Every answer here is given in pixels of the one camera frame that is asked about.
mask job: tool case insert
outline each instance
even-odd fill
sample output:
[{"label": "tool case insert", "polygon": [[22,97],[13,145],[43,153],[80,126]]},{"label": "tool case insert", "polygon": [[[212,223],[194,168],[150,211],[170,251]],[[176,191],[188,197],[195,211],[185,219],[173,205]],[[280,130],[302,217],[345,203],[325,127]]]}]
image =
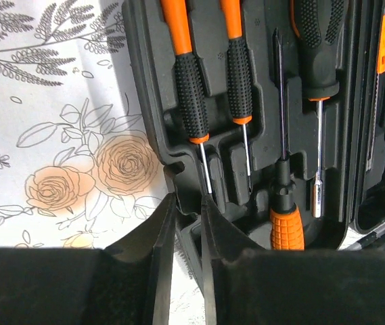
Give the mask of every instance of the tool case insert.
[{"label": "tool case insert", "polygon": [[[248,138],[253,190],[246,175],[242,130],[227,100],[228,36],[218,0],[187,0],[192,48],[206,96],[210,139],[205,143],[213,199],[225,218],[266,246],[275,162],[280,157],[279,104],[272,34],[284,36],[288,149],[294,199],[306,248],[338,248],[352,223],[366,233],[385,219],[385,73],[379,96],[373,167],[365,172],[380,21],[385,1],[349,1],[336,58],[340,90],[324,102],[323,217],[311,214],[317,170],[315,103],[302,98],[296,35],[289,1],[243,0],[242,24],[252,74]],[[126,0],[122,6],[131,64],[151,147],[164,165],[182,216],[177,237],[200,283],[200,210],[206,193],[198,147],[189,143],[179,112],[175,53],[160,0]]]}]

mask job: precision screwdriver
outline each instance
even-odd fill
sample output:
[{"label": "precision screwdriver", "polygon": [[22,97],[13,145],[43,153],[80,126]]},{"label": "precision screwdriver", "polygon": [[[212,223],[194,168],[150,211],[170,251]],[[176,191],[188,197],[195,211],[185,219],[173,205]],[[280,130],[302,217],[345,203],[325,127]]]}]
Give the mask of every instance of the precision screwdriver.
[{"label": "precision screwdriver", "polygon": [[200,147],[207,191],[212,193],[204,143],[208,140],[208,121],[198,61],[192,52],[185,0],[161,0],[164,18],[173,40],[175,80],[180,112],[189,140]]},{"label": "precision screwdriver", "polygon": [[373,114],[370,124],[371,134],[369,136],[368,152],[367,152],[367,171],[373,167],[373,153],[374,143],[376,140],[376,121],[377,121],[377,109],[379,101],[379,90],[380,90],[380,75],[385,72],[385,8],[382,17],[382,27],[380,30],[379,38],[379,50],[377,56],[377,75],[376,75],[376,90],[374,94],[374,107]]},{"label": "precision screwdriver", "polygon": [[275,29],[273,33],[273,48],[275,74],[279,90],[281,158],[276,162],[276,178],[272,187],[274,197],[271,207],[271,246],[277,250],[302,251],[304,249],[304,235],[302,218],[293,197],[294,182],[291,179],[290,157],[288,155],[282,36],[278,29]]},{"label": "precision screwdriver", "polygon": [[336,95],[336,50],[348,0],[291,0],[290,15],[299,40],[303,96],[317,102],[317,172],[314,178],[313,216],[323,213],[322,139],[323,101]]},{"label": "precision screwdriver", "polygon": [[221,7],[225,15],[229,38],[227,52],[228,103],[233,122],[242,126],[246,153],[246,173],[248,184],[252,189],[248,134],[246,132],[246,125],[252,120],[251,72],[248,49],[242,32],[240,0],[221,0]]}]

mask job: screwdriver shaft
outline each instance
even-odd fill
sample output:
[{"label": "screwdriver shaft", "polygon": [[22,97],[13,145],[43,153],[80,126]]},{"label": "screwdriver shaft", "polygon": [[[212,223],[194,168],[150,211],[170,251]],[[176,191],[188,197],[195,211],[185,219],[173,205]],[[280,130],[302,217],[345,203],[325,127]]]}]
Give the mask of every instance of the screwdriver shaft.
[{"label": "screwdriver shaft", "polygon": [[285,86],[284,86],[284,60],[282,54],[282,35],[280,35],[279,30],[276,30],[274,41],[276,44],[274,45],[277,49],[277,53],[275,54],[277,72],[277,84],[279,91],[279,125],[281,131],[281,159],[287,160],[288,153],[288,129],[287,129],[287,110],[286,110],[286,94],[285,94]]},{"label": "screwdriver shaft", "polygon": [[249,147],[248,147],[248,134],[246,133],[246,124],[242,124],[242,131],[244,133],[244,143],[246,152],[246,173],[248,177],[251,176],[251,165],[249,161]]},{"label": "screwdriver shaft", "polygon": [[317,102],[317,172],[314,178],[314,190],[313,190],[313,216],[315,218],[321,217],[322,202],[323,202],[323,181],[321,180],[321,163],[322,163],[322,143],[323,139],[323,100]]},{"label": "screwdriver shaft", "polygon": [[200,144],[200,151],[201,151],[201,159],[203,160],[203,165],[204,165],[204,176],[206,178],[207,192],[209,194],[212,194],[212,184],[210,182],[210,174],[208,172],[208,167],[207,167],[206,151],[204,150],[203,143]]}]

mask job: metal tool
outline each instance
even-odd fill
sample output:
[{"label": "metal tool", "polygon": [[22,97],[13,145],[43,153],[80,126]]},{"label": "metal tool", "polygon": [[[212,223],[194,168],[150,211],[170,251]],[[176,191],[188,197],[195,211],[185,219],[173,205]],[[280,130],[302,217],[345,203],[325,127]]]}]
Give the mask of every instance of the metal tool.
[{"label": "metal tool", "polygon": [[204,143],[208,140],[208,121],[204,90],[197,58],[192,53],[185,0],[161,0],[162,11],[173,40],[175,78],[180,111],[189,140],[200,147],[207,191],[212,193]]},{"label": "metal tool", "polygon": [[313,216],[323,213],[323,101],[336,95],[337,40],[348,0],[291,0],[292,27],[299,40],[299,69],[305,98],[317,102],[317,173],[313,187]]},{"label": "metal tool", "polygon": [[370,123],[371,133],[369,135],[369,145],[368,145],[368,152],[367,152],[367,166],[366,166],[367,171],[369,171],[373,167],[374,144],[376,140],[377,109],[378,109],[379,90],[380,90],[379,82],[380,82],[380,75],[384,72],[385,72],[385,8],[384,8],[384,14],[382,16],[379,50],[377,55],[376,89],[374,93],[373,114],[372,114],[371,123]]},{"label": "metal tool", "polygon": [[271,246],[278,250],[303,250],[304,234],[302,218],[294,202],[294,182],[291,179],[290,157],[288,155],[288,130],[286,95],[284,85],[284,59],[282,36],[278,29],[273,33],[276,80],[279,90],[279,121],[281,130],[281,158],[276,162],[274,197],[271,205]]},{"label": "metal tool", "polygon": [[248,49],[242,33],[240,0],[221,0],[221,7],[225,15],[229,38],[227,52],[228,102],[233,122],[242,126],[246,152],[246,172],[250,189],[252,189],[248,134],[246,131],[246,125],[252,120],[251,72]]}]

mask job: orange rose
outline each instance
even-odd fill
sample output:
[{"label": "orange rose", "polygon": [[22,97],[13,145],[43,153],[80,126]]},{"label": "orange rose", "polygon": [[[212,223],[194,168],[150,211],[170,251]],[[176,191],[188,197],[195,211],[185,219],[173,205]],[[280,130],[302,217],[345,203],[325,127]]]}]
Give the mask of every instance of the orange rose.
[{"label": "orange rose", "polygon": [[92,176],[73,167],[45,167],[26,180],[27,203],[48,211],[82,203],[95,185]]},{"label": "orange rose", "polygon": [[96,187],[108,196],[144,191],[160,166],[142,132],[109,139],[96,152],[95,159],[91,174]]}]

